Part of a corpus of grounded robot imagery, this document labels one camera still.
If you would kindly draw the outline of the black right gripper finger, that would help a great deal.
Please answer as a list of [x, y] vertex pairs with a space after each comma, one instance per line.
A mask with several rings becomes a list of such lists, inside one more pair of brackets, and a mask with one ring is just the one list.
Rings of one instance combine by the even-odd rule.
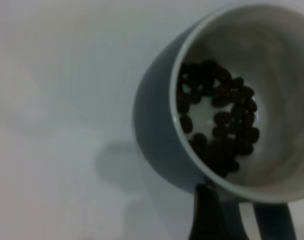
[[220, 201], [213, 184], [198, 184], [190, 240], [247, 240], [239, 203]]

